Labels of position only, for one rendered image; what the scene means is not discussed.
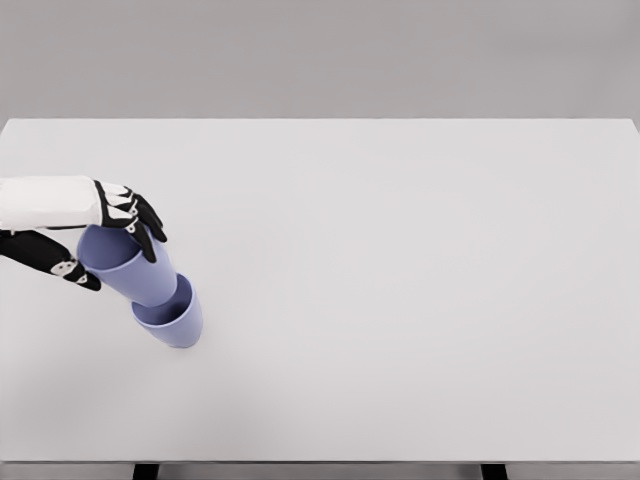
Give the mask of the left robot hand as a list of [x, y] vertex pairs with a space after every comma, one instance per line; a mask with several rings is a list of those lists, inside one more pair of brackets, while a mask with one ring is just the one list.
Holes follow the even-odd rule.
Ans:
[[165, 243], [164, 225], [128, 186], [85, 175], [0, 177], [0, 257], [91, 291], [101, 281], [46, 230], [95, 225], [128, 234], [154, 263], [152, 241]]

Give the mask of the lavender plastic cup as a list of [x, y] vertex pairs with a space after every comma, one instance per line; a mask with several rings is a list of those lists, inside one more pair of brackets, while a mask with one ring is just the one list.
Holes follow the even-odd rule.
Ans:
[[87, 227], [78, 243], [78, 258], [103, 283], [132, 302], [159, 306], [177, 290], [177, 274], [164, 245], [151, 237], [156, 262], [149, 262], [125, 230]]
[[190, 348], [200, 339], [203, 314], [199, 297], [190, 280], [177, 275], [177, 289], [165, 303], [146, 307], [131, 303], [135, 321], [152, 337], [172, 348]]

